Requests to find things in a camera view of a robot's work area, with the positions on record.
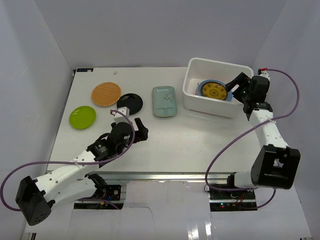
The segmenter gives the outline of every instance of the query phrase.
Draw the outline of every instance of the white backdrop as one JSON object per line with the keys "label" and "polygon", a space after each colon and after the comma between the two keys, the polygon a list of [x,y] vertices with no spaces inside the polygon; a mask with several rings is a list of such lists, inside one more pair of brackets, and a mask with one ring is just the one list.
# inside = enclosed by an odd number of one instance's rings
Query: white backdrop
{"label": "white backdrop", "polygon": [[[72,79],[33,0],[0,1],[0,183],[14,168],[47,161]],[[41,174],[40,166],[18,171],[4,189],[17,207],[19,182]],[[0,203],[0,239],[18,240],[25,218]]]}
{"label": "white backdrop", "polygon": [[286,0],[35,0],[77,67],[250,66]]}
{"label": "white backdrop", "polygon": [[[314,239],[320,239],[319,139],[320,139],[320,2],[289,0],[266,39],[253,68],[277,68],[292,75],[300,88],[296,113],[277,125],[292,148],[301,152],[295,178],[302,208]],[[275,115],[289,112],[296,100],[286,77],[270,73],[269,102]]]}

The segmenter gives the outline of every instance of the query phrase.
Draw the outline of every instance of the green plate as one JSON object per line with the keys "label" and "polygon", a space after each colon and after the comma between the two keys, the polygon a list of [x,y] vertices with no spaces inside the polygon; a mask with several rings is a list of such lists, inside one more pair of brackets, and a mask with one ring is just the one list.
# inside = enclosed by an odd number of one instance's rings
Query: green plate
{"label": "green plate", "polygon": [[69,122],[75,129],[86,129],[96,120],[96,111],[90,106],[80,106],[73,110]]}

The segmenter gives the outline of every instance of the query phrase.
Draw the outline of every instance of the plastic container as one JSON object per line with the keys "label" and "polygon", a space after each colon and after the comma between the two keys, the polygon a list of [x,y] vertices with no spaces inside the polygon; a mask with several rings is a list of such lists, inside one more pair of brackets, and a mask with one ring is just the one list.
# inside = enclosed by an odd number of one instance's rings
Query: plastic container
{"label": "plastic container", "polygon": [[225,84],[231,82],[241,72],[252,78],[254,71],[243,65],[222,61],[214,61],[194,57],[189,61],[183,82],[184,106],[186,109],[235,118],[242,112],[243,104],[232,98],[232,101],[217,100],[196,95],[198,84],[202,81],[215,79]]}

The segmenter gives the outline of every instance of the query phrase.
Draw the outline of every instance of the white table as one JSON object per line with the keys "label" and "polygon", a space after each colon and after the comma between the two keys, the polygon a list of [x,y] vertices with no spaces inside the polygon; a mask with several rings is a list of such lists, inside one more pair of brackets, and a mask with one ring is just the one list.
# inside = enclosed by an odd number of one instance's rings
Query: white table
{"label": "white table", "polygon": [[[100,107],[91,100],[92,90],[104,82],[114,82],[122,94],[135,93],[143,99],[141,118],[149,129],[147,141],[136,143],[121,158],[100,168],[100,172],[204,173],[214,156],[235,137],[251,126],[245,114],[235,119],[215,116],[184,107],[182,86],[186,67],[94,68],[75,74],[61,124],[53,147],[51,161],[70,161],[92,144],[101,134],[110,132],[111,107]],[[161,119],[153,115],[152,89],[173,86],[177,95],[178,114]],[[70,113],[80,106],[95,109],[95,123],[77,130],[69,123]],[[251,168],[260,151],[255,133],[250,133],[230,147],[213,165],[212,172],[241,172]],[[48,170],[57,165],[49,164]]]}

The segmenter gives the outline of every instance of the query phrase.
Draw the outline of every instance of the robotic arm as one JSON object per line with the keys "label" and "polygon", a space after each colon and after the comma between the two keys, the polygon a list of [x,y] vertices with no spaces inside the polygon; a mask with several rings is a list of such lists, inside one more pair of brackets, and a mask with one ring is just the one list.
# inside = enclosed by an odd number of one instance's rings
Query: robotic arm
{"label": "robotic arm", "polygon": [[[129,109],[118,109],[129,116]],[[101,162],[121,154],[133,138],[132,127],[119,113],[114,115],[110,133],[101,135],[71,162],[45,175],[32,179],[30,176],[21,180],[15,198],[25,219],[30,226],[45,220],[58,206],[81,198],[102,199],[106,195],[107,184],[98,174],[90,174],[104,164],[82,164]],[[140,118],[134,119],[138,131],[135,131],[133,143],[148,139],[148,129]]]}
{"label": "robotic arm", "polygon": [[228,177],[228,185],[236,188],[280,188],[290,189],[293,185],[300,161],[300,152],[290,148],[272,121],[273,109],[265,102],[270,85],[270,76],[265,69],[249,78],[243,72],[225,85],[229,92],[238,86],[233,96],[243,103],[243,112],[252,126],[270,121],[257,128],[261,150],[252,168],[247,172],[236,172]]}

